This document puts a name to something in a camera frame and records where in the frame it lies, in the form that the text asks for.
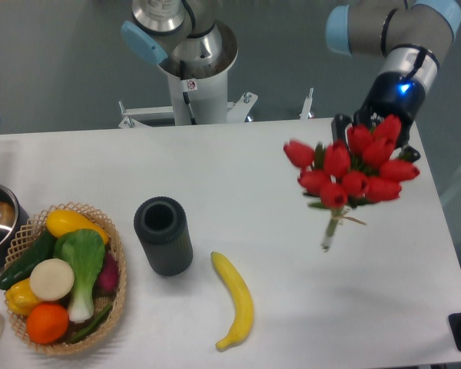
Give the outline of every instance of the gray floor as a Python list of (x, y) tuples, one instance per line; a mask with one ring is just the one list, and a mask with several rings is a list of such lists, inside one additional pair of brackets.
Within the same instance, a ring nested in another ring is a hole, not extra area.
[[(258, 121), (297, 118), (310, 87), (318, 118), (352, 114), (383, 64), (325, 45), (331, 10), (355, 1), (215, 1), (239, 44), (229, 99), (258, 94)], [(126, 108), (169, 105), (165, 77), (121, 40), (130, 7), (131, 0), (0, 1), (1, 133), (116, 128), (119, 99)], [(443, 188), (461, 163), (461, 28), (417, 124)], [(461, 192), (445, 213), (461, 264)]]

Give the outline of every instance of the metal bracket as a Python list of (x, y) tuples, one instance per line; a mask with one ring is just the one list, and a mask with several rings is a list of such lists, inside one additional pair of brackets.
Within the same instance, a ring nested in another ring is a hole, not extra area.
[(302, 112), (300, 113), (301, 121), (314, 118), (314, 113), (311, 110), (311, 106), (313, 105), (313, 93), (314, 88), (311, 88), (309, 90), (309, 95), (304, 100), (304, 103), (302, 105)]
[[(227, 122), (243, 122), (253, 121), (249, 115), (251, 108), (254, 106), (258, 96), (250, 92), (245, 92), (238, 102), (227, 103)], [(150, 125), (145, 125), (140, 121), (155, 121), (162, 119), (174, 118), (174, 110), (172, 106), (162, 106), (156, 108), (136, 108), (125, 109), (123, 102), (118, 102), (121, 110), (121, 123), (119, 128), (150, 128)]]

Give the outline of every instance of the tulip stem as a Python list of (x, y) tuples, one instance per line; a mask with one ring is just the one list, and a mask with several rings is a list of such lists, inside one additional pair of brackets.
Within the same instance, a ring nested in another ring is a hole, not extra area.
[(330, 223), (324, 232), (323, 241), (321, 242), (321, 247), (324, 252), (330, 250), (331, 243), (333, 242), (333, 236), (335, 235), (335, 230), (337, 229), (338, 221), (343, 213), (343, 208), (334, 208), (331, 209), (331, 219)]

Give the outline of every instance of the banana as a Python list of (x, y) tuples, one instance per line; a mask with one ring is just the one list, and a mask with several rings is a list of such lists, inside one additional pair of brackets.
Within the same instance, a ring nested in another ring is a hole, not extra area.
[(229, 333), (215, 344), (219, 351), (223, 351), (231, 345), (239, 344), (248, 336), (253, 326), (254, 306), (246, 282), (232, 263), (215, 251), (211, 253), (211, 259), (215, 271), (222, 278), (234, 300), (236, 310)]

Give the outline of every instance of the white table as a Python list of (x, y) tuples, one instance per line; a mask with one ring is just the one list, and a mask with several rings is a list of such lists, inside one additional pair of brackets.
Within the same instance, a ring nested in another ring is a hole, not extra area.
[[(416, 127), (421, 175), (401, 199), (355, 210), (329, 253), (328, 213), (309, 209), (290, 138), (328, 143), (330, 119), (0, 136), (0, 183), (23, 207), (92, 204), (111, 217), (128, 267), (125, 310), (95, 350), (50, 358), (9, 326), (0, 367), (372, 368), (461, 361), (447, 316), (461, 312), (461, 272)], [(155, 274), (133, 229), (154, 196), (179, 201), (194, 260)], [(254, 297), (247, 341), (214, 343), (234, 318), (210, 252), (236, 265)], [(6, 314), (0, 301), (0, 311)]]

